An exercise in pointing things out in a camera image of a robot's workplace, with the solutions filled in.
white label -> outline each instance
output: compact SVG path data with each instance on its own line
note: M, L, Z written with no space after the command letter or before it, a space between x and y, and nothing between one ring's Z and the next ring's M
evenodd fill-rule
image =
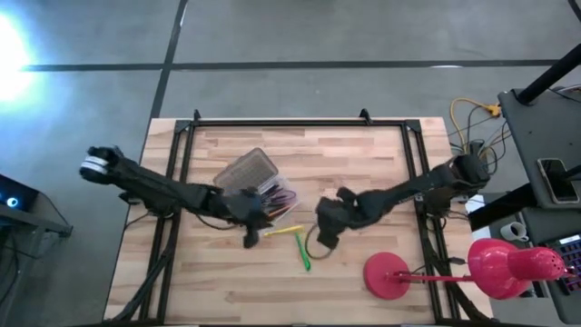
M565 243L571 243L573 241L579 241L579 240L581 240L581 237L579 237L579 235L575 235L575 236L567 237L563 240L559 240L559 242L561 244L565 244Z

yellow cable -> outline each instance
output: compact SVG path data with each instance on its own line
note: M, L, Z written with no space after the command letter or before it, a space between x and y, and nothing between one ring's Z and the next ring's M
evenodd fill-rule
M462 147L464 152L467 152L468 145L466 144L466 139L464 138L464 134L462 132L460 132L460 126L458 126L458 122L456 122L456 116L454 115L454 107L456 106L456 102L460 102L460 101L468 102L470 104L477 105L481 108L484 108L490 113L490 115L495 116L495 117L500 116L500 105L499 104L481 104L481 103L474 101L472 99L462 98L462 97L452 100L452 103L450 104L450 119L452 120L452 123L454 124L454 127L456 128L456 132L460 136L460 146Z

black metal table frame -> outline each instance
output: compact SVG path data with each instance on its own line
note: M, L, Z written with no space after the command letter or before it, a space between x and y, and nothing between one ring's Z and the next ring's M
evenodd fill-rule
M170 149L170 156L168 160L168 165L166 169L166 176L173 177L175 171L175 164L177 159L178 148L182 136L185 134L185 146L183 150L182 167L189 167L190 159L192 156L192 145L195 129L198 127L222 127L222 126L385 126L385 127L397 127L401 131L404 154L406 157L406 165L409 170L409 177L417 176L416 166L414 163L414 157L411 148L411 141L409 134L413 133L417 147L419 151L419 161L421 165L421 173L427 172L429 170L428 155L426 153L426 146L424 144L423 134L421 131L420 121L417 119L408 120L373 120L369 117L367 110L361 110L359 118L353 119L266 119L266 120L202 120L198 111L195 111L194 118L191 120L177 120L175 122L172 145ZM179 177L180 182L186 182L188 175L188 169L182 169ZM421 197L416 197L414 199L414 206L416 210L416 217L419 228L419 239L421 243L422 254L424 258L424 264L426 264L426 274L434 275L435 269L438 270L440 275L450 275L451 270L448 262L448 250L446 248L446 242L444 240L444 233L442 225L439 220L433 220L434 235L436 239L436 250L428 237L428 227L427 220L428 217L421 210ZM169 298L169 291L171 287L172 280L172 267L173 259L175 255L175 249L177 247L178 231L180 228L180 222L182 219L181 211L175 213L170 219L158 219L155 226L155 232L153 234L153 245L150 254L150 260L148 265L148 273L145 281L143 282L140 289L137 291L136 295L133 297L139 297L140 301L140 311L138 318L136 320L124 320L124 321L103 321L97 324L89 324L84 326L159 326L165 324L165 314L167 309L167 302ZM172 221L171 230L169 232L169 237L167 244L163 251L162 249L162 238L163 230L167 221ZM154 318L150 317L150 306L152 299L152 287L161 272L162 275L162 285L159 291L159 301L158 308ZM448 306L450 310L450 318L444 318L442 312L442 304L439 299L438 286L435 282L428 282L428 292L430 297L430 304L432 313L434 316L435 324L445 324L452 326L489 326L491 321L476 322L462 320L460 317L460 312L458 308L458 298L462 298L464 302L469 302L468 297L461 291L461 289L451 282L445 283L446 294L448 300ZM515 324L504 324L495 322L495 326L517 326Z

lamp base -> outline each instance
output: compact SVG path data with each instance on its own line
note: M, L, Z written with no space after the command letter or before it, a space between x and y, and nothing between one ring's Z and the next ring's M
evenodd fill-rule
M375 253L363 267L363 279L367 289L385 300L396 300L409 289L409 282L391 277L393 273L409 272L408 265L396 254Z

yellow object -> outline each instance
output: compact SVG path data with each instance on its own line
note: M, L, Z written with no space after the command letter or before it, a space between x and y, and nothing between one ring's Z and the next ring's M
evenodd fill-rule
M265 233L264 236L271 236L271 235L275 235L278 233L291 233L291 232L298 232L298 231L304 231L305 227L303 225L296 225L296 226L292 226L289 228L283 228L281 230L278 231L273 231L273 232L268 232Z
M456 98L454 100L452 100L452 103L450 104L450 119L452 119L452 123L454 124L454 127L456 127L456 131L458 132L459 136L460 136L460 146L462 147L462 149L464 150L464 152L468 151L468 145L466 143L466 140L464 139L464 134L462 132L460 132L460 126L458 126L458 122L456 122L456 116L454 115L454 107L456 106L457 102L460 101L464 101L473 105L477 105L481 108L484 108L486 111L488 111L488 113L493 116L493 117L499 117L500 116L500 104L481 104L479 102L476 102L472 99L468 99L468 98Z

